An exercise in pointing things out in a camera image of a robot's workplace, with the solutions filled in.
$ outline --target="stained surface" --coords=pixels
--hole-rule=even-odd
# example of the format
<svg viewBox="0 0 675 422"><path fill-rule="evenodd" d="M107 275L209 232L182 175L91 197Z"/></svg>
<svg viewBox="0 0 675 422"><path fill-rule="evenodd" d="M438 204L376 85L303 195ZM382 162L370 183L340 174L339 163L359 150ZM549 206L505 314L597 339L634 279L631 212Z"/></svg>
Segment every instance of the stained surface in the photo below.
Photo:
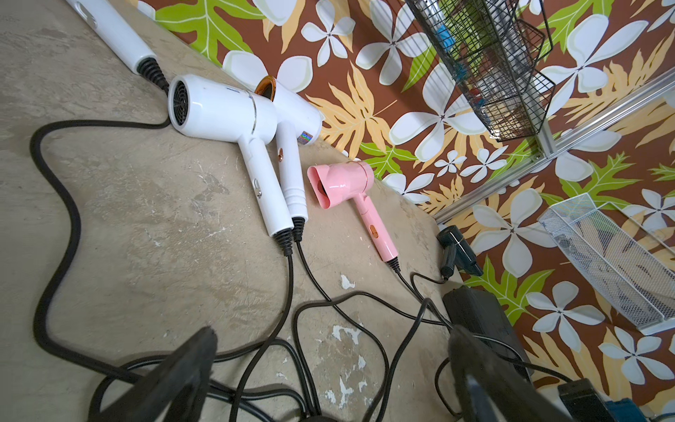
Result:
<svg viewBox="0 0 675 422"><path fill-rule="evenodd" d="M176 37L122 1L112 3L155 51L169 79L194 72L228 82ZM0 64L0 408L12 421L84 420L101 376L48 355L31 336L32 312L65 248L68 219L35 170L28 140L40 125L61 119L160 122L166 100L131 74L65 1L10 2L0 18L6 57ZM236 145L186 138L170 128L83 128L50 135L43 151L72 192L83 224L80 250L51 313L49 329L61 342L122 363L173 350L206 324L217 332L219 350L269 332L286 291L286 264L266 235ZM305 167L346 160L325 144L301 154ZM379 182L371 194L404 272L437 276L440 250L431 217ZM303 245L326 291L345 293L344 274L356 289L416 313L416 301L379 260L356 209L345 204L323 211L309 198ZM437 286L421 290L440 303ZM296 262L294 304L317 299ZM389 358L410 327L367 299L343 309L379 336ZM338 340L336 325L351 328L331 310L309 311L300 322L304 351L325 412L360 420L381 384L381 359L362 334L355 345L350 332L338 328ZM287 325L281 337L288 336ZM432 385L446 344L439 328L418 331L398 367L386 420L448 419ZM234 385L245 362L218 365L214 376ZM448 380L444 388L456 404ZM298 388L281 350L266 354L249 386L271 383ZM277 418L293 415L289 399L260 406ZM209 401L205 420L225 420L228 410ZM240 420L251 419L241 414Z"/></svg>

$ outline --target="black hair dryer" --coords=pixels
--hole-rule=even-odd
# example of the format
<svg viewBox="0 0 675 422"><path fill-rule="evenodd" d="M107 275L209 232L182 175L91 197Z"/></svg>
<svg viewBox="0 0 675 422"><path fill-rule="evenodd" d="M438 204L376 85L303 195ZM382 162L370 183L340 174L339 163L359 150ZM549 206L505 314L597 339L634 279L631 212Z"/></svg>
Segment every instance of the black hair dryer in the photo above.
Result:
<svg viewBox="0 0 675 422"><path fill-rule="evenodd" d="M466 243L462 232L457 226L450 226L444 228L436 239L443 247L443 261L441 263L441 276L443 280L452 277L455 272L455 265L457 268L463 269L464 272L471 275L483 275L483 269L479 267L476 262L476 254L473 253L471 246Z"/></svg>

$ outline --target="sticker label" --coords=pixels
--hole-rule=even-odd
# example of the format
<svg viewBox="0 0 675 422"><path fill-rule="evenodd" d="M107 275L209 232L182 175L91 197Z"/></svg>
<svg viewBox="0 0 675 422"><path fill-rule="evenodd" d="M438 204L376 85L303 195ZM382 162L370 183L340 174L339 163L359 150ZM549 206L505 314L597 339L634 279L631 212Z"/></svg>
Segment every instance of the sticker label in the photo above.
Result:
<svg viewBox="0 0 675 422"><path fill-rule="evenodd" d="M312 135L307 132L303 132L298 136L298 143L302 145L307 145L312 140Z"/></svg>

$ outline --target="black electrical cable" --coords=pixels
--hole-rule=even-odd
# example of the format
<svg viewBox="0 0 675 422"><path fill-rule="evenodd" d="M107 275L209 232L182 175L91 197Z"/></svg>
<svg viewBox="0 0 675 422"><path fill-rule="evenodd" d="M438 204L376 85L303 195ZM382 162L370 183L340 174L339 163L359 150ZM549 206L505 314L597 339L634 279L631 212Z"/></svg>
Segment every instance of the black electrical cable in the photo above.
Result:
<svg viewBox="0 0 675 422"><path fill-rule="evenodd" d="M307 263L307 260L304 256L304 251L302 250L302 245L300 244L299 241L296 242L296 246L298 247L298 254L300 255L300 260L302 261L302 266L304 267L304 270L307 273L307 276L309 277L309 280L311 280L312 284L314 284L314 287L319 291L319 293L321 293L321 296L323 296L323 298L325 300L328 300L328 301L332 300L331 297L328 296L328 293L326 293L326 291L321 287L321 285L319 284L317 279L314 277L314 274L310 270L309 264ZM370 337L375 342L375 344L377 345L377 348L380 351L380 354L382 355L382 359L384 360L384 374L385 374L385 377L386 377L387 373L389 373L389 357L387 356L387 352L384 350L384 346L382 346L382 343L380 343L379 338L377 338L377 336L375 334L371 333L367 328L359 325L355 320L350 318L349 315L347 315L338 306L334 306L333 309L335 309L337 311L337 313L340 314L341 317L346 319L356 329L359 329L362 332L364 332L368 337ZM300 339L295 334L294 334L294 341L295 341L296 347L299 348ZM311 383L313 385L314 379L312 377L312 373L309 371L309 368L307 368L305 371L306 371L307 378L311 379ZM316 395L316 389L312 388L312 391ZM371 403L371 405L369 407L371 407L373 409L375 407L377 407L377 405L378 405L380 399L382 398L383 394L384 394L384 383L382 383L382 385L380 386L379 390L377 391L375 397L373 397L373 402ZM315 408L317 410L317 414L320 415L321 414L321 407L319 405L319 398L318 397L316 397Z"/></svg>
<svg viewBox="0 0 675 422"><path fill-rule="evenodd" d="M433 386L436 387L436 394L438 394L438 397L443 402L445 408L448 410L448 412L450 412L450 414L455 418L455 420L457 420L462 417L462 413L461 412L457 413L456 411L452 410L452 407L450 407L450 404L446 401L446 398L443 397L443 393L441 393L441 387L438 384L438 379L441 377L441 372L448 363L450 363L450 358L445 358L443 362L441 362L441 364L438 366L438 369L436 369L436 374L433 376Z"/></svg>
<svg viewBox="0 0 675 422"><path fill-rule="evenodd" d="M263 342L257 342L248 346L244 346L242 348L239 348L237 350L233 350L231 352L222 352L219 354L216 354L215 359L213 360L214 363L220 363L220 362L226 362L230 361L239 357L242 357L248 353L251 353L252 351L260 348L263 345ZM290 354L291 360L293 360L293 364L295 365L295 368L298 372L298 378L300 378L300 383L301 385L304 385L304 374L302 373L302 367L300 366L300 360L298 358L298 354L293 349L293 347L285 340L282 340L280 338L276 338L272 341L273 346L283 346ZM133 361L127 362L121 367L127 369L127 370L133 370L133 369L138 369L141 367L145 367L148 365L157 365L161 363L164 359L166 359L169 355L168 354L158 354L155 356L148 356L148 357L142 357L139 359L135 359ZM105 392L107 391L108 387L115 381L115 378L112 377L106 377L103 379L103 381L100 382L99 386L96 388L94 391L94 394L92 395L91 401L89 403L89 419L93 418L95 415L98 415L101 412L101 403L103 401L103 396L105 395ZM265 413L261 413L263 415L263 418L260 418L258 415L255 414L255 412L259 411L258 408L255 408L254 406L251 407L249 406L249 403L246 400L262 400L264 398L270 398L270 397L276 397L276 396L290 396L292 397L297 403L298 406L300 407L303 417L308 416L308 410L306 407L306 403L308 402L308 393L305 391L306 387L303 388L303 394L304 394L304 400L302 397L298 395L297 392L291 389L277 389L277 390L269 390L269 391L264 391L264 392L247 392L244 391L243 394L243 401L242 401L242 408L251 413L252 415L258 417L258 419L269 419L271 418L266 415ZM215 394L215 391L219 390L221 393L220 396L224 397L222 399L219 396L212 396L212 394ZM223 384L220 384L219 382L211 380L211 389L209 390L209 395L208 397L213 397L213 398L218 398L221 399L222 401L226 401L228 403L232 403L232 398L234 397L234 389L224 386Z"/></svg>
<svg viewBox="0 0 675 422"><path fill-rule="evenodd" d="M512 363L514 365L518 365L519 367L534 369L535 371L547 373L548 375L552 375L552 376L554 376L556 378L559 378L560 380L565 381L565 382L574 381L572 378L568 377L567 375L564 375L563 373L560 373L558 371L554 371L553 369L548 369L547 367L535 365L534 363L519 361L518 359L506 357L506 356L503 356L499 353L497 353L497 356L499 356L502 360L504 360L506 362L509 362L509 363Z"/></svg>
<svg viewBox="0 0 675 422"><path fill-rule="evenodd" d="M161 75L161 70L158 70L159 66L156 63L145 64L145 67L142 69L141 74L151 82L155 83L159 88L161 88L165 93L168 93L168 83ZM81 367L85 367L92 371L106 375L107 377L112 377L114 379L119 379L128 383L135 383L140 379L140 375L128 371L121 367L116 367L109 363L100 361L98 359L86 356L85 354L79 353L75 350L69 349L65 346L60 345L58 342L54 341L49 335L47 329L47 319L49 316L49 309L53 298L58 291L70 265L72 264L75 254L78 249L80 238L82 235L82 221L80 219L80 213L78 211L77 205L75 204L72 195L68 192L65 186L61 181L56 177L56 175L51 171L47 162L45 161L41 147L44 138L60 129L66 128L81 128L81 127L98 127L98 128L137 128L137 129L162 129L166 128L171 124L171 120L167 118L164 122L160 124L148 124L148 123L139 123L139 122L122 122L122 121L112 121L112 120L64 120L60 122L53 122L46 124L40 127L30 139L30 156L35 163L38 171L43 175L46 181L52 186L55 192L59 195L59 198L63 201L65 208L68 212L68 217L70 219L70 235L68 238L67 246L59 265L54 271L51 279L47 283L45 290L40 296L40 300L35 310L33 317L33 335L37 344L49 354L59 357L65 361L69 361ZM302 381L302 372L298 373ZM259 398L266 398L272 394L272 396L281 395L281 393L292 395L287 391L287 389L277 389L270 392L258 393ZM229 402L232 400L227 394L222 394L218 390L211 388L209 396L213 398L218 398L220 400ZM240 405L246 412L257 417L258 419L271 422L272 419L266 415L263 411L253 406L248 402L242 402L241 397L239 399Z"/></svg>
<svg viewBox="0 0 675 422"><path fill-rule="evenodd" d="M325 302L318 302L318 301L315 301L315 302L306 302L306 303L300 305L300 306L296 309L295 313L293 314L293 322L292 322L292 325L291 325L291 328L292 328L292 330L293 330L293 336L294 336L295 338L299 338L299 336L298 336L298 320L299 320L299 318L300 318L300 314L301 314L303 311L305 311L305 310L307 310L307 309L309 309L309 308L317 308L317 307L334 307L334 306L339 305L340 303L344 302L345 300L348 300L349 298L352 298L353 296L365 296L365 297L371 298L371 299L376 300L377 302L379 302L379 303L385 305L385 306L386 306L387 308L389 308L389 309L397 310L397 311L398 311L397 313L399 313L400 315L403 315L403 316L407 316L407 315L408 315L408 314L406 314L405 312L398 310L395 306L391 305L390 303L388 303L388 302L385 301L384 299L379 298L378 296L375 296L374 294L371 294L371 293L368 293L368 292L362 292L362 291L360 291L360 290L357 290L356 292L351 292L351 293L349 293L349 294L345 294L345 295L343 295L343 296L341 296L341 297L339 297L339 298L333 299L333 300L327 300L327 301L325 301ZM432 313L438 314L438 310L436 309L436 306L433 304L433 302L429 301L429 303L426 304L426 305L421 309L422 315L423 315L423 313L424 313L424 310L427 309L427 308L429 308L429 310L431 310ZM418 319L418 317L421 318L419 315L416 316L416 317L413 317L412 315L410 315L410 316L411 316L412 319L415 320L415 321ZM306 365L306 360L305 360L305 357L304 357L304 353L303 353L303 351L302 351L302 345L300 344L299 341L296 342L296 348L298 349L298 355L300 356L300 361L304 362L304 365ZM392 360L392 362L391 362L391 368L394 368L394 361L393 361L393 360ZM387 372L387 375L393 376L393 375L391 375L391 374L393 374L393 373L392 373L392 369L390 369L390 370ZM385 401L385 398L388 399L388 394L387 394L386 390L385 390L385 393L383 394L382 405L380 406L380 412L382 412L382 409L384 409L384 408L387 407L387 402ZM369 420L370 420L370 418L371 418L372 415L373 415L373 412L372 412L372 411L373 411L374 409L375 409L374 406L370 406L370 407L369 407L369 411L368 411L368 412L366 413L366 415L364 416L363 421L369 421Z"/></svg>
<svg viewBox="0 0 675 422"><path fill-rule="evenodd" d="M406 281L406 279L403 277L403 275L402 275L400 272L397 272L396 275L398 275L398 277L399 277L399 279L401 280L401 282L402 282L402 283L403 283L403 284L404 284L404 285L412 292L412 294L413 294L415 297L417 297L417 299L418 299L419 301L424 300L424 298L422 297L422 295L420 294L420 292L417 290L417 288L414 287L413 277L410 278L410 281L411 281L411 283L412 283L412 287L411 287L410 284L408 284L408 282ZM446 327L448 328L449 331L452 331L452 326L453 326L453 325L452 325L452 322L450 322L450 320L448 320L447 318L445 318L445 317L444 317L443 315L441 315L440 313L438 313L438 314L436 315L436 318L438 318L438 319L441 321L441 324L444 325L444 326L446 326ZM486 342L486 341L487 341L487 342L493 342L493 343L499 344L500 346L506 347L507 349L511 350L511 352L513 352L513 354L516 356L516 358L518 358L518 360L519 360L520 362L526 363L525 360L523 359L523 357L520 355L520 353L519 353L513 346L511 346L510 344L505 343L505 342L502 342L501 340L498 340L498 339L496 339L496 338L492 338L492 337L488 337L488 336L482 336L482 335L480 335L480 334L472 333L472 335L473 335L475 338L478 338L479 340L483 340L484 342Z"/></svg>
<svg viewBox="0 0 675 422"><path fill-rule="evenodd" d="M429 277L425 276L424 274L420 274L420 273L417 273L417 272L410 273L410 280L411 281L414 277L421 277L421 278L423 278L423 279L425 279L429 282L436 283L436 284L445 284L445 283L448 282L447 278L443 278L443 279L440 279L440 280L434 280L433 278L429 278Z"/></svg>
<svg viewBox="0 0 675 422"><path fill-rule="evenodd" d="M672 413L664 413L662 415L654 416L653 418L650 419L651 422L660 422L664 421L668 418L675 417L675 412Z"/></svg>
<svg viewBox="0 0 675 422"><path fill-rule="evenodd" d="M293 256L292 255L287 255L288 258L288 291L286 292L286 302L283 306L283 313L281 314L281 318L279 318L279 322L277 323L277 326L274 327L272 330L272 334L269 335L269 337L263 342L263 345L260 346L258 349L258 352L253 356L253 359L251 359L251 362L248 363L246 366L246 369L244 370L244 374L242 377L239 379L239 384L237 385L237 390L235 391L234 394L234 399L232 401L232 407L229 411L229 422L236 422L237 421L237 413L239 411L239 405L242 401L242 395L244 393L244 388L246 387L246 382L248 381L248 378L250 377L251 373L253 372L253 369L256 367L260 359L263 357L263 354L265 351L267 351L267 348L270 347L272 344L272 341L276 339L277 335L281 331L281 328L284 326L284 323L286 322L286 319L288 318L288 315L290 314L291 311L291 304L293 301ZM310 408L310 412L314 412L315 410L313 408Z"/></svg>
<svg viewBox="0 0 675 422"><path fill-rule="evenodd" d="M380 407L380 411L377 414L377 419L375 422L381 422L382 419L384 418L384 414L387 411L387 403L389 402L389 393L392 390L392 381L394 380L394 372L396 371L396 366L398 365L398 361L401 359L401 356L403 355L403 352L406 350L406 347L410 344L410 341L412 341L412 337L415 335L417 332L417 329L419 328L420 324L422 323L422 319L424 317L424 313L426 312L427 308L431 309L433 308L433 302L431 302L430 298L426 298L423 302L422 305L420 306L420 310L417 313L417 317L415 318L414 323L412 323L412 327L410 327L410 330L408 331L408 334L406 334L406 337L403 339L401 342L401 345L398 347L396 354L394 355L394 358L391 360L391 370L389 370L389 373L387 374L387 386L385 388L385 393L384 396L382 397L382 406Z"/></svg>

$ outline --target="hair dryer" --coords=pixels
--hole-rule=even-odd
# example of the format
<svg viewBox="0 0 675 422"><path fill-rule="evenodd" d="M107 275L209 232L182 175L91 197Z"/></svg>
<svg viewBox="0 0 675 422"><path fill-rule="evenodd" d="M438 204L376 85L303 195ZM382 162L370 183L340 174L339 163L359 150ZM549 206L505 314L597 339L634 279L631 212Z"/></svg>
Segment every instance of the hair dryer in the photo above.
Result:
<svg viewBox="0 0 675 422"><path fill-rule="evenodd" d="M169 83L157 65L155 53L107 0L66 1L108 44L129 70L143 76L164 91L169 88Z"/></svg>
<svg viewBox="0 0 675 422"><path fill-rule="evenodd" d="M457 226L444 228L436 235L436 239L443 247L443 263L440 271L444 280L452 277L455 272L455 265L468 274L479 277L483 275L483 269L476 262L476 254L471 246L466 243Z"/></svg>
<svg viewBox="0 0 675 422"><path fill-rule="evenodd" d="M313 165L307 169L307 177L323 209L334 207L347 199L354 200L382 261L396 271L398 251L373 201L366 195L375 181L371 166L363 161Z"/></svg>
<svg viewBox="0 0 675 422"><path fill-rule="evenodd" d="M321 113L300 95L286 89L272 76L265 76L255 92L270 99L277 111L276 141L279 181L288 211L298 228L294 230L295 240L299 241L302 240L302 227L308 220L308 214L298 144L312 144L319 137Z"/></svg>
<svg viewBox="0 0 675 422"><path fill-rule="evenodd" d="M293 221L265 148L277 130L269 99L200 76L177 76L169 88L169 116L184 135L238 143L267 233L277 241L284 230L290 235Z"/></svg>

